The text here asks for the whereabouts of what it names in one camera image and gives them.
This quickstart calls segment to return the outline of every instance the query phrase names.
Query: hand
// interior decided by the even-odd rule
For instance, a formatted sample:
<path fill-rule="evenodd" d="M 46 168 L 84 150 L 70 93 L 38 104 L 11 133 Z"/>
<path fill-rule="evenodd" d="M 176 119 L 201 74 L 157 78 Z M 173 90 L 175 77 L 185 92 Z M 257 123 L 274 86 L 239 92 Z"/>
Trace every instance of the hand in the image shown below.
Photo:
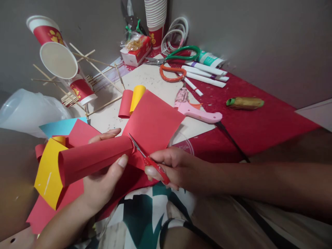
<path fill-rule="evenodd" d="M 187 152 L 169 147 L 152 153 L 150 157 L 163 168 L 170 183 L 168 187 L 176 190 L 182 187 L 196 194 L 211 193 L 213 188 L 213 171 L 217 170 L 212 163 L 203 161 Z M 152 166 L 145 167 L 148 178 L 162 181 L 163 178 Z"/>
<path fill-rule="evenodd" d="M 112 139 L 121 132 L 121 129 L 109 130 L 89 140 L 89 143 L 105 139 Z M 104 168 L 83 179 L 84 193 L 82 199 L 91 212 L 97 213 L 111 199 L 115 185 L 122 176 L 127 165 L 128 156 L 122 155 L 110 167 Z"/>

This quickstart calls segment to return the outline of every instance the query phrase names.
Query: small box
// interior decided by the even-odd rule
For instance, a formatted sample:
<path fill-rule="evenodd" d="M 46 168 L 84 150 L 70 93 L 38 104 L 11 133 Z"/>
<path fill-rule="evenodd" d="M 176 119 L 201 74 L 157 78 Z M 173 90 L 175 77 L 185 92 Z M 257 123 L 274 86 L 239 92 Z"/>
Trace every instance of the small box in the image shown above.
<path fill-rule="evenodd" d="M 128 66 L 138 67 L 139 64 L 151 51 L 151 38 L 147 37 L 143 42 L 142 47 L 136 51 L 128 51 L 125 47 L 120 50 L 123 61 Z"/>

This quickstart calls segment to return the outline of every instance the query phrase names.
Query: blue paper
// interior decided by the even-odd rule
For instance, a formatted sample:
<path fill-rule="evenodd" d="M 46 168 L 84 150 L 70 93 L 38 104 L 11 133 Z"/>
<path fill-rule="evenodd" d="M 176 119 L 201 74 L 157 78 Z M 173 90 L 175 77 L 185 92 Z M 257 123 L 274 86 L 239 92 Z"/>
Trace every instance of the blue paper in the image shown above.
<path fill-rule="evenodd" d="M 86 117 L 81 117 L 78 119 L 87 123 Z M 69 135 L 69 133 L 72 131 L 76 120 L 77 118 L 60 120 L 53 123 L 43 124 L 42 126 L 39 126 L 39 128 L 46 134 L 49 139 L 52 136 L 66 136 Z"/>

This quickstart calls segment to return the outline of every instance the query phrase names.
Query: rolled yellow paper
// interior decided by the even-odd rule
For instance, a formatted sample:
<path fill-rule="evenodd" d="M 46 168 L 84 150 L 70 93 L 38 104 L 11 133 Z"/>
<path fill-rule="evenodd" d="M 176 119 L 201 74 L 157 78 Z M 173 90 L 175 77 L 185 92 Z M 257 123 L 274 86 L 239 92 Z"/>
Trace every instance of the rolled yellow paper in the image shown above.
<path fill-rule="evenodd" d="M 130 115 L 135 110 L 138 102 L 142 98 L 143 94 L 145 93 L 145 86 L 138 85 L 134 88 L 134 93 L 132 94 L 131 106 L 130 106 Z"/>
<path fill-rule="evenodd" d="M 53 137 L 53 139 L 62 144 L 63 146 L 66 146 L 66 137 L 58 136 L 58 137 Z"/>

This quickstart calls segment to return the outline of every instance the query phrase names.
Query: pink glue gun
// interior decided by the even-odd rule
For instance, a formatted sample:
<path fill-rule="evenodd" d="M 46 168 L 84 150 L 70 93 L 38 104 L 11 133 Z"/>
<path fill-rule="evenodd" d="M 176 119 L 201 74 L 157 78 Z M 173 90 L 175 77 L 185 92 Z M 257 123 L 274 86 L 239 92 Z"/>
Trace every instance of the pink glue gun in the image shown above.
<path fill-rule="evenodd" d="M 210 113 L 196 109 L 189 103 L 188 92 L 185 87 L 182 87 L 175 98 L 174 108 L 182 114 L 201 120 L 206 123 L 217 123 L 222 119 L 220 112 Z"/>

